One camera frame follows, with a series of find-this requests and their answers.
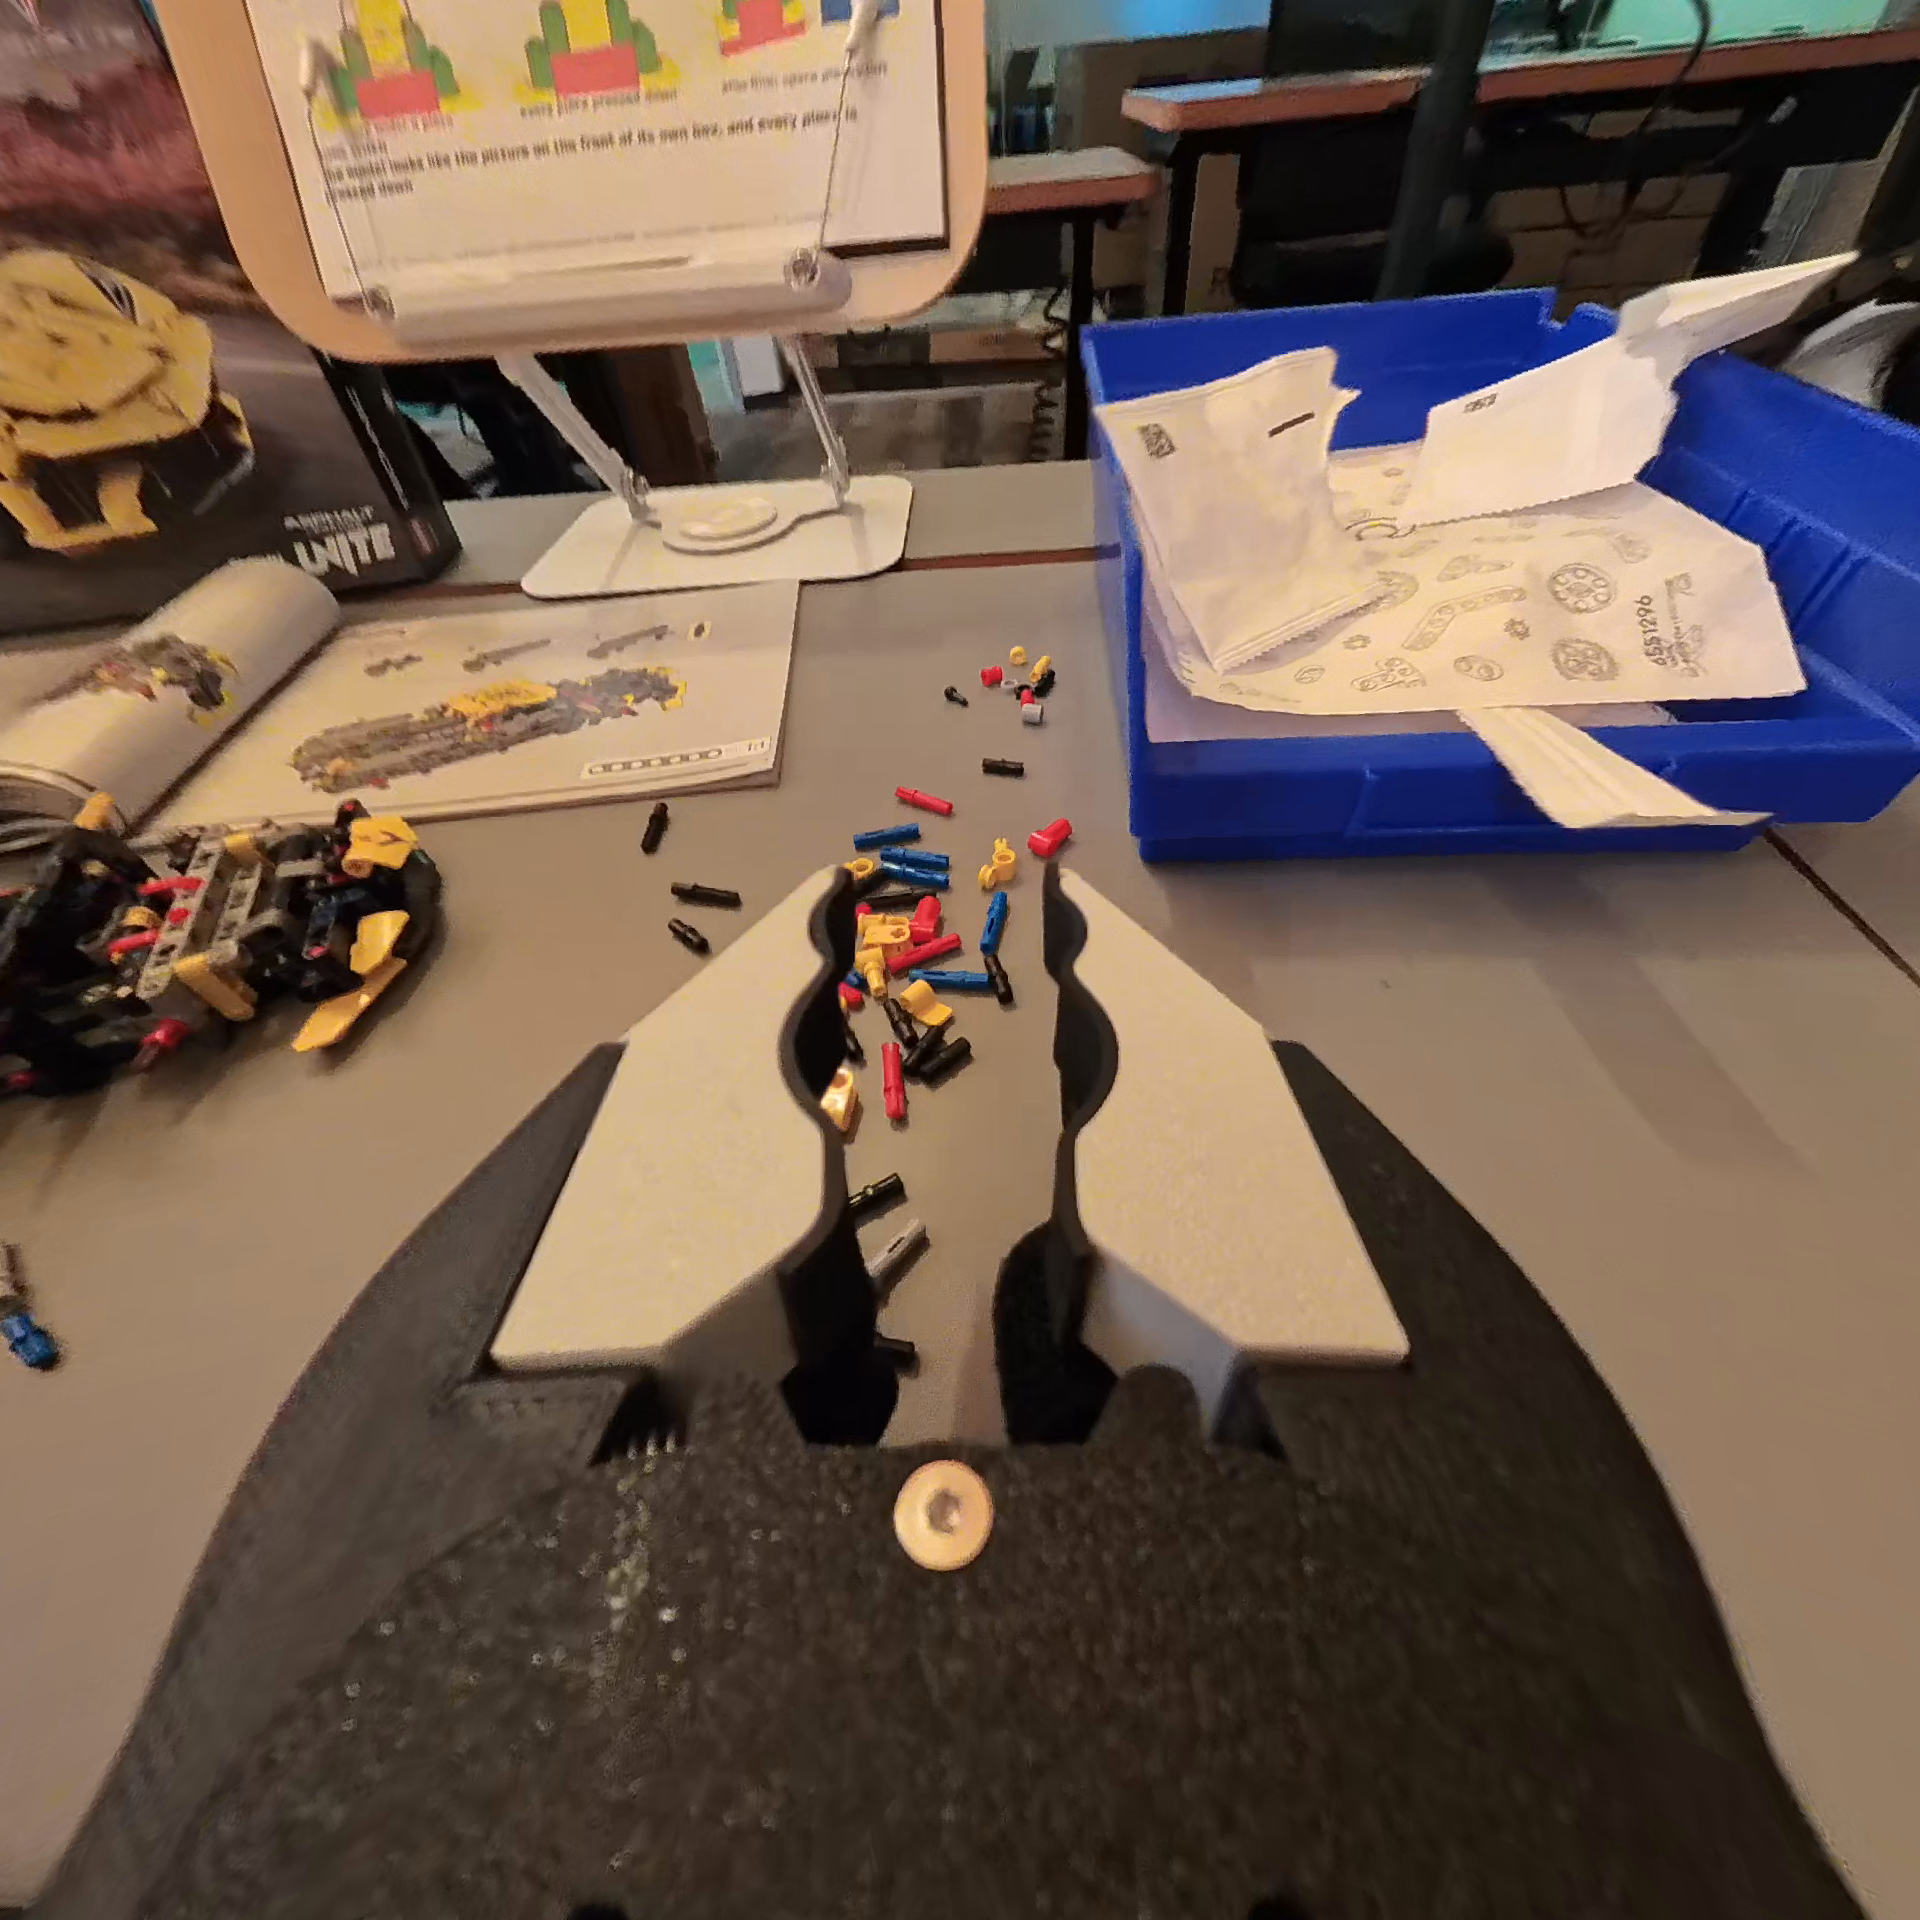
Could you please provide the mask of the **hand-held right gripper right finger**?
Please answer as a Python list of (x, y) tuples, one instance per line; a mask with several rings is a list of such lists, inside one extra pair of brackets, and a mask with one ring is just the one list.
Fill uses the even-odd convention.
[(1061, 1137), (1049, 1214), (993, 1291), (1000, 1421), (1088, 1436), (1121, 1376), (1185, 1381), (1230, 1425), (1263, 1369), (1383, 1371), (1407, 1333), (1261, 1024), (1050, 862)]

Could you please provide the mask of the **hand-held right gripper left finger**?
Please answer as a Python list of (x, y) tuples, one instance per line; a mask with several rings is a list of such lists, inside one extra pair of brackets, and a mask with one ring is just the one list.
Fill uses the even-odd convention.
[(824, 1108), (852, 958), (852, 878), (828, 863), (629, 1028), (490, 1335), (502, 1376), (640, 1373), (677, 1406), (752, 1381), (798, 1425), (893, 1420)]

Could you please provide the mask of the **pile of small coloured pins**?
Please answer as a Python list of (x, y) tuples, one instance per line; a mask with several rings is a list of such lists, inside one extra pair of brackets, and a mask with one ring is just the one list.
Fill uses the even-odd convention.
[(840, 987), (857, 953), (941, 953), (920, 899), (949, 856), (869, 831), (638, 1022), (544, 1236), (560, 1356), (560, 1244), (606, 1259), (599, 1350), (661, 1376), (782, 1381), (863, 1365), (874, 1296), (847, 1197)]

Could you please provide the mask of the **yellow black brick car model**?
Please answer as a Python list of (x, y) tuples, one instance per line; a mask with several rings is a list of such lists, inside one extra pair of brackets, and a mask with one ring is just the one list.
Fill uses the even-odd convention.
[(108, 796), (5, 886), (2, 1094), (73, 1097), (281, 1006), (292, 1052), (336, 1048), (440, 935), (442, 875), (396, 813), (109, 831)]

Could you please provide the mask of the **blue plastic bin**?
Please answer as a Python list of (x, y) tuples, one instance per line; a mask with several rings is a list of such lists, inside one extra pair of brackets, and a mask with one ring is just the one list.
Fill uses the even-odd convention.
[[(1412, 445), (1436, 404), (1493, 385), (1615, 332), (1581, 307), (1556, 320), (1548, 291), (1410, 302), (1255, 308), (1088, 327), (1100, 593), (1125, 679), (1132, 829), (1142, 859), (1354, 856), (1415, 853), (1735, 848), (1757, 828), (1570, 831), (1549, 822), (1456, 713), (1369, 731), (1156, 741), (1141, 655), (1145, 553), (1103, 400), (1204, 385), (1263, 359), (1330, 345), (1354, 390), (1328, 455)], [(1673, 704), (1602, 723), (1548, 708), (1719, 808), (1774, 822), (1873, 817), (1916, 780), (1917, 436), (1732, 347), (1676, 381), (1676, 411), (1640, 481), (1754, 543), (1807, 675), (1761, 704)], [(1168, 606), (1173, 638), (1192, 644)]]

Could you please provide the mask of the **small cluster of mixed pins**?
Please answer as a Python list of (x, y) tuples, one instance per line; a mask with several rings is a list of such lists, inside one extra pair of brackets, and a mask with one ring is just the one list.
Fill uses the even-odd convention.
[(1022, 644), (978, 668), (972, 680), (941, 688), (945, 705), (960, 713), (993, 713), (1024, 728), (1041, 728), (1057, 672), (1050, 654), (1029, 654)]

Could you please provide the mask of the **open instruction booklet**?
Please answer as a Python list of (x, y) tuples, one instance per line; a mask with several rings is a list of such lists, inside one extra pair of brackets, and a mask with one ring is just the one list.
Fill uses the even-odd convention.
[(796, 583), (348, 622), (289, 563), (236, 559), (5, 708), (2, 848), (89, 800), (184, 828), (413, 825), (775, 783)]

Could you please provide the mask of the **printed white paper bag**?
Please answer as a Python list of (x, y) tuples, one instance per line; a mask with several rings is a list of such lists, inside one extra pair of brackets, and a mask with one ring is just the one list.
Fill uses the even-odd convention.
[(1761, 551), (1713, 519), (1633, 481), (1407, 529), (1412, 455), (1333, 455), (1335, 508), (1383, 593), (1308, 640), (1216, 672), (1142, 587), (1152, 737), (1369, 731), (1473, 708), (1596, 708), (1630, 725), (1806, 689)]

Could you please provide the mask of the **black toy car box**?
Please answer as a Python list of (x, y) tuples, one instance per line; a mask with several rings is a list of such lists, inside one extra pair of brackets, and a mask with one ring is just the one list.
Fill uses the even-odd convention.
[(5, 636), (144, 617), (229, 559), (432, 580), (460, 553), (433, 480), (386, 377), (258, 299), (150, 11), (5, 3)]

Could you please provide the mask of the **background wooden table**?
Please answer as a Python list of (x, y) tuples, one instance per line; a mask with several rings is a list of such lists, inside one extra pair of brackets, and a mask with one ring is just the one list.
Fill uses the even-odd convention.
[[(1633, 55), (1493, 56), (1479, 68), (1481, 105), (1596, 95), (1620, 88), (1664, 88), (1671, 81), (1720, 84), (1909, 64), (1917, 60), (1917, 28), (1713, 41), (1697, 56), (1686, 49)], [(1248, 127), (1320, 123), (1410, 105), (1428, 71), (1392, 67), (1285, 80), (1214, 80), (1132, 87), (1120, 113), (1165, 136), (1233, 135)]]

